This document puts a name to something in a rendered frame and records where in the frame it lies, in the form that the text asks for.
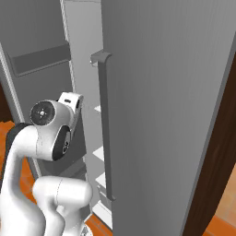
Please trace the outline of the grey fridge door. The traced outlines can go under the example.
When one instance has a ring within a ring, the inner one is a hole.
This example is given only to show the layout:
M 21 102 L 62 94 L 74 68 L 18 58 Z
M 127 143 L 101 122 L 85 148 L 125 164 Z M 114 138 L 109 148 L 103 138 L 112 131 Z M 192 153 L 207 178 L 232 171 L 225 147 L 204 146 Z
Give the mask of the grey fridge door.
M 101 0 L 113 236 L 183 236 L 236 53 L 236 0 Z

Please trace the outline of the dark brown cabinet panel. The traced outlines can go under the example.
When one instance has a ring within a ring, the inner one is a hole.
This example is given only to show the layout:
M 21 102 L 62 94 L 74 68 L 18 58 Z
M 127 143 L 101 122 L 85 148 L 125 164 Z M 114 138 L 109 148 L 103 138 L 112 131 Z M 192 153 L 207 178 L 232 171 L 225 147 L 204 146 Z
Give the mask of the dark brown cabinet panel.
M 224 88 L 183 236 L 202 236 L 236 163 L 236 53 Z
M 0 84 L 0 122 L 12 121 L 11 111 L 9 110 L 5 93 Z

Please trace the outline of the grey freezer door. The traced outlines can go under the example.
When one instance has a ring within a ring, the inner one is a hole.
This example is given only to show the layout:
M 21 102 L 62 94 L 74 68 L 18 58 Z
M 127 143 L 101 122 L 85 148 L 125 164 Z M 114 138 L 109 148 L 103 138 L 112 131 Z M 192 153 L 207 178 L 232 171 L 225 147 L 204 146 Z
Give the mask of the grey freezer door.
M 69 42 L 64 2 L 0 0 L 0 80 L 15 123 L 28 123 L 37 102 L 75 91 L 71 60 L 16 77 L 8 58 Z

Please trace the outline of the grey fridge body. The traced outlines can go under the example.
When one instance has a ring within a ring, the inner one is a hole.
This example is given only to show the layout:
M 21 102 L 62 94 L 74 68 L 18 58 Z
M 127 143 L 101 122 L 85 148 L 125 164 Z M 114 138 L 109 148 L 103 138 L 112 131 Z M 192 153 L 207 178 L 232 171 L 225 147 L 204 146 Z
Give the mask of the grey fridge body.
M 96 178 L 104 173 L 104 162 L 93 155 L 96 149 L 103 147 L 100 113 L 94 110 L 100 105 L 98 66 L 90 63 L 90 56 L 102 49 L 100 0 L 65 0 L 64 7 L 74 88 L 84 96 L 82 115 L 87 148 L 84 161 L 86 177 L 93 187 L 87 224 L 94 236 L 112 236 L 112 230 L 92 212 L 92 208 L 104 198 L 100 193 L 103 187 L 96 182 Z

